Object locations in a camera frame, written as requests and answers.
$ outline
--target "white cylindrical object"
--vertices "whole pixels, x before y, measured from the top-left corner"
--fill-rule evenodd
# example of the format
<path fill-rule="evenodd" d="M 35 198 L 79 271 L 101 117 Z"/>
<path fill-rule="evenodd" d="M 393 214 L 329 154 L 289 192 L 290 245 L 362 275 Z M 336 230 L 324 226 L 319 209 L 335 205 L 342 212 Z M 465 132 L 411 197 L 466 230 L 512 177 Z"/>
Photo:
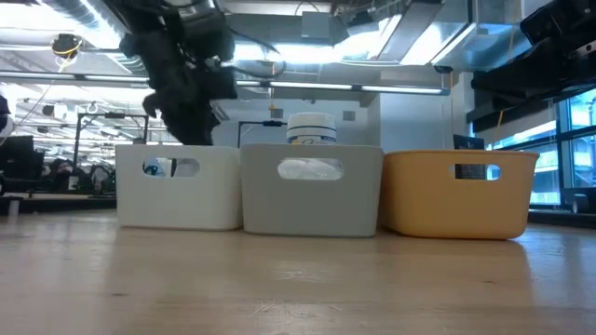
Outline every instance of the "white cylindrical object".
<path fill-rule="evenodd" d="M 324 113 L 298 113 L 288 120 L 288 143 L 335 144 L 337 129 L 333 115 Z"/>

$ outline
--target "desk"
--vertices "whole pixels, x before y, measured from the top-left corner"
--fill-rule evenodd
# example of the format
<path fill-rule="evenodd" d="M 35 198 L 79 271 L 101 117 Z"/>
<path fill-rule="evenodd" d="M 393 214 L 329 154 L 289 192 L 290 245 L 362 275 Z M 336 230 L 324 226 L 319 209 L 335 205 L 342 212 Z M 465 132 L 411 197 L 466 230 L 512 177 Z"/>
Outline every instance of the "desk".
<path fill-rule="evenodd" d="M 0 225 L 2 334 L 589 334 L 596 233 L 515 241 L 116 229 L 113 211 Z"/>

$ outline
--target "pipe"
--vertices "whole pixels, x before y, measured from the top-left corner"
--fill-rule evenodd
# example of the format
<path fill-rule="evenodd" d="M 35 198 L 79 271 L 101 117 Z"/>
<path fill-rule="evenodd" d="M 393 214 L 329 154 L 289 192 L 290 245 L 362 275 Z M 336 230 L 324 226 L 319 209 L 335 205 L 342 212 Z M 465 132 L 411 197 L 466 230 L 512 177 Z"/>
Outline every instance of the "pipe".
<path fill-rule="evenodd" d="M 72 20 L 76 20 L 86 28 L 92 36 L 84 36 L 97 48 L 117 47 L 114 39 L 121 38 L 127 31 L 123 23 L 107 6 L 97 0 L 43 0 L 43 4 Z M 103 39 L 110 40 L 110 46 L 102 45 Z M 109 55 L 110 59 L 119 63 L 133 75 L 146 75 L 139 57 L 128 59 L 124 55 Z"/>

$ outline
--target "white storage bin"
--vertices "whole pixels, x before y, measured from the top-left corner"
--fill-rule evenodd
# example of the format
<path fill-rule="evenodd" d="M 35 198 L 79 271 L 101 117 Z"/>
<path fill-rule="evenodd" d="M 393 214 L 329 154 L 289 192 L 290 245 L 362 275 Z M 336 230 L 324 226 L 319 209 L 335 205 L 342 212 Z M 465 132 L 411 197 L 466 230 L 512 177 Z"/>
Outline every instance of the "white storage bin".
<path fill-rule="evenodd" d="M 116 146 L 115 155 L 120 226 L 218 231 L 240 226 L 238 149 L 134 144 Z M 193 158 L 198 173 L 145 174 L 143 163 L 156 157 Z"/>
<path fill-rule="evenodd" d="M 372 146 L 251 144 L 240 149 L 244 230 L 368 237 L 376 230 L 383 151 Z M 335 180 L 284 179 L 285 159 L 337 160 Z"/>

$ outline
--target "ceiling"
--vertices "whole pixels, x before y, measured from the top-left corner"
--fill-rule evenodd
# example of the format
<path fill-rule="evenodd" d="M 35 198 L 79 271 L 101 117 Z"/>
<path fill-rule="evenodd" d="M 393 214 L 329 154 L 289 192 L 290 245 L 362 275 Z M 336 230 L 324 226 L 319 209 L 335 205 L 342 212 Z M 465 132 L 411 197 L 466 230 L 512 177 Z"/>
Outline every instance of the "ceiling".
<path fill-rule="evenodd" d="M 68 74 L 106 74 L 106 75 L 143 75 L 142 64 L 138 60 L 127 60 L 118 53 L 100 53 L 97 48 L 117 48 L 119 37 L 125 32 L 124 26 L 115 18 L 101 0 L 39 0 L 41 6 L 25 6 L 17 4 L 0 4 L 0 71 L 46 72 L 56 73 L 60 68 L 60 60 L 50 51 L 50 43 L 57 34 L 69 33 L 83 37 L 82 52 L 75 62 L 64 69 Z M 172 3 L 185 4 L 188 0 L 175 0 Z M 446 0 L 441 7 L 424 7 L 418 11 L 414 5 L 423 3 L 417 0 L 329 0 L 317 1 L 312 7 L 308 3 L 284 0 L 228 0 L 222 2 L 227 9 L 227 20 L 237 30 L 250 36 L 272 43 L 280 48 L 285 59 L 289 59 L 286 72 L 279 81 L 300 83 L 336 83 L 375 86 L 407 86 L 407 87 L 446 87 L 444 76 L 436 73 L 429 65 L 434 56 L 444 51 L 456 37 L 461 36 L 469 27 L 468 0 Z M 73 15 L 68 8 L 61 5 L 73 4 L 73 10 L 88 10 L 91 14 L 85 18 Z M 440 65 L 453 65 L 456 70 L 469 71 L 482 67 L 495 66 L 499 61 L 487 60 L 486 54 L 502 55 L 506 51 L 500 44 L 510 36 L 513 20 L 507 14 L 510 9 L 508 0 L 500 1 L 502 5 L 491 8 L 473 8 L 477 12 L 478 23 L 473 33 L 467 34 L 460 40 L 453 51 L 443 58 Z M 345 27 L 354 13 L 371 11 L 375 21 L 380 21 L 379 33 L 367 35 L 365 38 L 347 39 L 342 41 L 337 37 L 346 34 Z M 330 13 L 332 20 L 337 20 L 339 28 L 332 28 L 327 44 L 314 43 L 304 39 L 302 15 L 310 15 L 313 11 Z M 427 20 L 426 26 L 420 26 L 420 21 Z M 523 38 L 514 29 L 516 38 L 515 53 L 524 50 Z M 401 46 L 400 41 L 411 40 L 412 44 Z M 290 49 L 284 54 L 282 47 L 300 44 L 311 47 L 305 50 Z M 249 69 L 262 70 L 255 67 L 253 59 L 268 57 L 261 48 L 254 44 L 237 40 L 238 64 Z M 331 53 L 341 50 L 343 59 L 327 59 L 333 57 L 330 53 L 321 54 L 320 61 L 308 60 L 315 51 L 326 50 Z M 256 52 L 256 58 L 245 57 L 241 54 Z M 249 79 L 240 75 L 238 79 Z M 19 127 L 17 134 L 32 134 L 39 138 L 36 143 L 49 148 L 50 157 L 65 156 L 72 151 L 72 141 L 75 137 L 76 113 L 94 110 L 98 112 L 119 111 L 127 114 L 144 115 L 141 107 L 142 99 L 151 93 L 148 88 L 133 88 L 130 85 L 105 85 L 120 87 L 90 87 L 86 83 L 55 83 L 44 99 L 35 106 L 46 89 L 48 81 L 43 80 L 5 80 L 2 87 L 4 92 L 10 92 L 11 97 L 17 97 L 17 122 L 30 114 Z M 244 101 L 263 99 L 302 99 L 302 100 L 335 100 L 360 101 L 362 106 L 368 105 L 374 95 L 367 92 L 332 91 L 322 89 L 302 88 L 241 88 L 239 99 Z M 41 107 L 46 104 L 59 104 L 57 110 L 66 111 L 54 117 L 41 113 Z M 233 111 L 224 117 L 231 120 L 242 119 L 241 111 Z M 85 118 L 84 124 L 88 128 L 81 134 L 84 143 L 100 147 L 98 157 L 109 163 L 113 160 L 113 143 L 130 141 L 139 136 L 137 123 L 131 119 L 105 120 Z M 38 127 L 48 126 L 49 132 L 40 134 Z M 107 135 L 107 128 L 114 129 L 113 135 Z M 161 121 L 149 120 L 151 141 L 172 141 Z"/>

